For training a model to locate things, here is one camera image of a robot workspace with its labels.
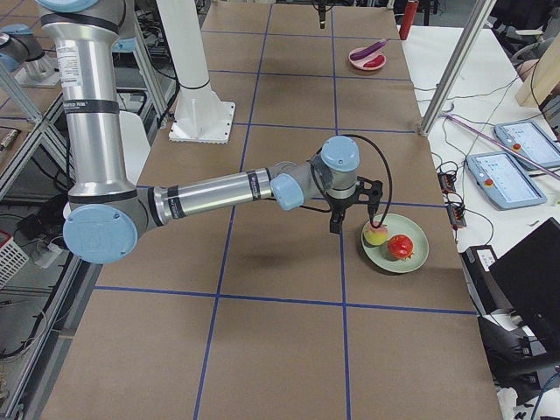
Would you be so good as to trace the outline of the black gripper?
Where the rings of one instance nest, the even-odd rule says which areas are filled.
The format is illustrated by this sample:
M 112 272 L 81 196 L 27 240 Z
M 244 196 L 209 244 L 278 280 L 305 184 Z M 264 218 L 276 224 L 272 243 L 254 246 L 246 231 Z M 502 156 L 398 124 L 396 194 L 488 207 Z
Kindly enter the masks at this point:
M 328 0 L 312 0 L 312 7 L 318 13 L 318 23 L 320 29 L 326 28 L 326 14 L 333 7 Z
M 359 176 L 353 195 L 350 198 L 352 205 L 366 205 L 368 220 L 371 228 L 376 228 L 375 214 L 378 212 L 383 195 L 383 183 L 380 180 L 371 180 Z

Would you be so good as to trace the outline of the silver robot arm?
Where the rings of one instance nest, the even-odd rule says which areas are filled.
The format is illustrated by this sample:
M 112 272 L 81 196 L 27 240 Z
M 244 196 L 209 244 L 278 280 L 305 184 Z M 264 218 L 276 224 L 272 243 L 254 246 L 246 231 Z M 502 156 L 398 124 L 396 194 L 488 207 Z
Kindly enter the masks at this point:
M 192 185 L 136 186 L 125 169 L 112 56 L 134 31 L 133 3 L 42 1 L 38 8 L 61 75 L 75 176 L 63 236 L 76 256 L 112 263 L 169 221 L 270 198 L 285 210 L 324 198 L 334 233 L 354 204 L 376 213 L 382 183 L 358 175 L 359 148 L 347 136 L 328 139 L 303 164 L 282 162 Z

